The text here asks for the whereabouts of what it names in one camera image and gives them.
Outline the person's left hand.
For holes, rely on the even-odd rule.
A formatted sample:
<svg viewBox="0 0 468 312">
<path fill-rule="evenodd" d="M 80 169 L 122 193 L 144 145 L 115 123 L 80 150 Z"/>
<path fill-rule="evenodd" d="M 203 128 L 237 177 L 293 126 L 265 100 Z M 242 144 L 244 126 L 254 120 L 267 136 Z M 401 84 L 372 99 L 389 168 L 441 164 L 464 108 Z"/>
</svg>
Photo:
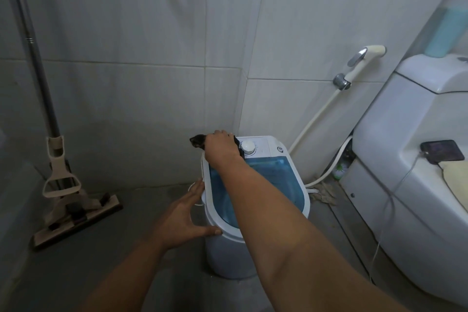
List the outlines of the person's left hand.
<svg viewBox="0 0 468 312">
<path fill-rule="evenodd" d="M 190 186 L 187 193 L 174 201 L 157 221 L 153 237 L 155 243 L 163 251 L 195 239 L 195 226 L 197 225 L 191 219 L 191 209 L 201 200 L 204 189 L 203 180 L 197 180 Z"/>
</svg>

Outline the person's right hand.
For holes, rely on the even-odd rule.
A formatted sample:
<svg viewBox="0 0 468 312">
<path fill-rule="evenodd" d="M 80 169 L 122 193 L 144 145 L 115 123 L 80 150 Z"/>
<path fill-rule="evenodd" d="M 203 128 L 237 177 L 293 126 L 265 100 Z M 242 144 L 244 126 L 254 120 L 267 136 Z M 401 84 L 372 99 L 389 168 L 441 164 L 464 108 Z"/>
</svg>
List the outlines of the person's right hand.
<svg viewBox="0 0 468 312">
<path fill-rule="evenodd" d="M 205 158 L 219 172 L 242 160 L 236 144 L 205 144 Z"/>
</svg>

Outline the dark cloth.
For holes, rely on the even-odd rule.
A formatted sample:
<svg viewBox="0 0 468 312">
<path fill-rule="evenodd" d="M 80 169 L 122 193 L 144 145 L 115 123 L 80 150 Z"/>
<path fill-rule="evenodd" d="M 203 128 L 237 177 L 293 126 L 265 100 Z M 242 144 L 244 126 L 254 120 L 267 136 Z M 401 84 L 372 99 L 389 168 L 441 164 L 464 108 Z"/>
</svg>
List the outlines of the dark cloth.
<svg viewBox="0 0 468 312">
<path fill-rule="evenodd" d="M 239 139 L 236 136 L 233 136 L 233 139 L 234 139 L 234 143 L 237 146 L 240 157 L 242 159 L 245 159 L 245 153 L 244 153 L 244 150 L 241 148 L 241 143 Z M 190 138 L 190 143 L 194 148 L 200 148 L 202 150 L 205 150 L 205 140 L 206 140 L 206 135 L 198 134 Z"/>
</svg>

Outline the white mini washing machine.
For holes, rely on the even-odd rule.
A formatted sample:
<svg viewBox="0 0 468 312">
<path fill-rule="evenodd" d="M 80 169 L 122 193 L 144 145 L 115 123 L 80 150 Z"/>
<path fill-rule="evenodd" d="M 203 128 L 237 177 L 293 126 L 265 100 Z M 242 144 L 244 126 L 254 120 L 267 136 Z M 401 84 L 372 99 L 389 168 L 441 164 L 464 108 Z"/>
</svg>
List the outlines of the white mini washing machine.
<svg viewBox="0 0 468 312">
<path fill-rule="evenodd" d="M 272 136 L 243 136 L 238 141 L 246 163 L 308 218 L 310 198 L 284 144 Z M 230 197 L 204 154 L 201 156 L 201 173 L 205 182 L 202 195 L 205 220 L 223 232 L 205 240 L 209 267 L 214 274 L 231 280 L 255 276 L 254 262 L 239 229 Z"/>
</svg>

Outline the person's left forearm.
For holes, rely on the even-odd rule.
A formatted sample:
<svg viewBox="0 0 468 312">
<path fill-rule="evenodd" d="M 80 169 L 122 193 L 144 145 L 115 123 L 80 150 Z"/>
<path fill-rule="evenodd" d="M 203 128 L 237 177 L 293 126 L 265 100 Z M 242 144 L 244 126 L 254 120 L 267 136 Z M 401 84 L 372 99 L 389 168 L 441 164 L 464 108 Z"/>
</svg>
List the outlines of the person's left forearm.
<svg viewBox="0 0 468 312">
<path fill-rule="evenodd" d="M 170 241 L 153 236 L 139 243 L 97 286 L 79 312 L 141 312 Z"/>
</svg>

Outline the person's right forearm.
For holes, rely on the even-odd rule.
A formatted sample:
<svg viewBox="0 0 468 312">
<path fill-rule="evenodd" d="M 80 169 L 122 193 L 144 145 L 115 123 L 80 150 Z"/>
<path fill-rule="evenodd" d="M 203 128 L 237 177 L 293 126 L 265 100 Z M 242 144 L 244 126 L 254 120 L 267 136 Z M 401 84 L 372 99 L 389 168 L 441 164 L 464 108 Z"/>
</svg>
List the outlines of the person's right forearm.
<svg viewBox="0 0 468 312">
<path fill-rule="evenodd" d="M 325 236 L 239 156 L 210 160 L 231 198 L 276 312 L 409 312 L 360 275 Z"/>
</svg>

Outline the beige floor rag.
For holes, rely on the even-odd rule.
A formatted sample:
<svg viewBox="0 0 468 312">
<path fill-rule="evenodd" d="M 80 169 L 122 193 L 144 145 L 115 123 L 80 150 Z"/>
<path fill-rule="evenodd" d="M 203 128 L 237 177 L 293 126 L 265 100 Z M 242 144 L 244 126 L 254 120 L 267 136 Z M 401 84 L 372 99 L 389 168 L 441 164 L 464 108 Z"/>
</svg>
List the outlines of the beige floor rag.
<svg viewBox="0 0 468 312">
<path fill-rule="evenodd" d="M 336 191 L 333 186 L 327 182 L 320 182 L 314 185 L 312 188 L 307 189 L 309 197 L 311 200 L 319 201 L 331 206 L 336 206 Z"/>
</svg>

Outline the chrome sprayer holder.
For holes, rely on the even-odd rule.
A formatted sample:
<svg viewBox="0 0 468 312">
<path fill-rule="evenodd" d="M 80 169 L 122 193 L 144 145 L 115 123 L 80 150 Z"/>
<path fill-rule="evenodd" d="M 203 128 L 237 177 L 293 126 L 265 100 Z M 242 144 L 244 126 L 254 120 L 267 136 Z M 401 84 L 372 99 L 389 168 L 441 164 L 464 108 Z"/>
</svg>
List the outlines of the chrome sprayer holder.
<svg viewBox="0 0 468 312">
<path fill-rule="evenodd" d="M 332 84 L 336 87 L 337 90 L 343 91 L 348 90 L 351 87 L 351 82 L 346 80 L 345 74 L 339 73 L 337 74 L 333 80 Z"/>
</svg>

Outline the beige sponge mop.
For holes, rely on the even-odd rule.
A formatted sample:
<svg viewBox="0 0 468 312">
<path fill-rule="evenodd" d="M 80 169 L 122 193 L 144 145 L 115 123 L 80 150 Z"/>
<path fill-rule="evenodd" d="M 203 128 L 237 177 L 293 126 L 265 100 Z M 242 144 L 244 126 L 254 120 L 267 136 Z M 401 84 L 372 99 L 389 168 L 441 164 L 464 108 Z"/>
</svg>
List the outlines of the beige sponge mop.
<svg viewBox="0 0 468 312">
<path fill-rule="evenodd" d="M 44 228 L 31 239 L 32 249 L 39 251 L 122 210 L 123 205 L 117 195 L 110 193 L 90 197 L 73 174 L 66 158 L 65 140 L 56 117 L 27 0 L 9 0 L 9 4 L 47 132 L 45 142 L 50 176 L 44 183 L 42 196 L 50 201 L 51 209 L 44 215 Z"/>
</svg>

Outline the white bidet sprayer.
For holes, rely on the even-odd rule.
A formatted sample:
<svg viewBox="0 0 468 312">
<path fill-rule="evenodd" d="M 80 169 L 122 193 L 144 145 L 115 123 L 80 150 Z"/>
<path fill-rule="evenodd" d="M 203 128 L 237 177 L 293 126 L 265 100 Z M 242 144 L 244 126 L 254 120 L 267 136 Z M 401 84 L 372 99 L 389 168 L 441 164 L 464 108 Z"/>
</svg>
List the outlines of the white bidet sprayer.
<svg viewBox="0 0 468 312">
<path fill-rule="evenodd" d="M 384 45 L 365 46 L 348 61 L 347 66 L 351 70 L 344 79 L 351 83 L 375 58 L 383 57 L 386 52 L 387 48 Z"/>
</svg>

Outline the white toilet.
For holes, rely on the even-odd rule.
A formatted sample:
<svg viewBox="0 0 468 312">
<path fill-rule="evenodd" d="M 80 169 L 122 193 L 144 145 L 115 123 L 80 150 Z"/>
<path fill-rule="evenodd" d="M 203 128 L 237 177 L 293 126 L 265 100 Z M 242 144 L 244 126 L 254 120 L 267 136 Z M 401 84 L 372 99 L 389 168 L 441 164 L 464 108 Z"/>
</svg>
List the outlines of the white toilet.
<svg viewBox="0 0 468 312">
<path fill-rule="evenodd" d="M 468 213 L 423 142 L 468 160 L 468 56 L 399 64 L 353 132 L 342 187 L 395 265 L 422 290 L 468 308 Z"/>
</svg>

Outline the black smartphone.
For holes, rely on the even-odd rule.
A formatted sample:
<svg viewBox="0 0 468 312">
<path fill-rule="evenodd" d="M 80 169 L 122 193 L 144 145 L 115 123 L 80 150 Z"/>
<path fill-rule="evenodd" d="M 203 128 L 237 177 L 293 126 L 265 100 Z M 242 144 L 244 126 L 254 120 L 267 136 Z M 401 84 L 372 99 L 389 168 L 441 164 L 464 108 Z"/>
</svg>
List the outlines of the black smartphone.
<svg viewBox="0 0 468 312">
<path fill-rule="evenodd" d="M 465 160 L 465 156 L 454 140 L 423 142 L 420 144 L 420 150 L 432 165 L 438 165 L 441 162 Z"/>
</svg>

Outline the pale yellow cloth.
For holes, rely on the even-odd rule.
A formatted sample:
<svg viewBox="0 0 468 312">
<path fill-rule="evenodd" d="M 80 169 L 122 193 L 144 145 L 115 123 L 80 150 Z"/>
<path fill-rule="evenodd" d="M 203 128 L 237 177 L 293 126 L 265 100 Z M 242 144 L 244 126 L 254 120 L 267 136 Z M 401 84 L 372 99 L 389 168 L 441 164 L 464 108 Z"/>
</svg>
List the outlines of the pale yellow cloth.
<svg viewBox="0 0 468 312">
<path fill-rule="evenodd" d="M 442 161 L 439 167 L 446 185 L 468 213 L 468 160 Z"/>
</svg>

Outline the teal plastic bottle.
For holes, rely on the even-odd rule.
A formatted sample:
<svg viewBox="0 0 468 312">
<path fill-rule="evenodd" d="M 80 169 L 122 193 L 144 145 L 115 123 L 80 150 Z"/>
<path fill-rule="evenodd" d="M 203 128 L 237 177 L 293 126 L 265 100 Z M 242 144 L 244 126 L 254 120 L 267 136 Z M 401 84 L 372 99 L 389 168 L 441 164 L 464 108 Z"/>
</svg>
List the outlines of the teal plastic bottle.
<svg viewBox="0 0 468 312">
<path fill-rule="evenodd" d="M 441 19 L 424 49 L 424 55 L 445 57 L 468 30 L 468 7 L 443 8 Z"/>
</svg>

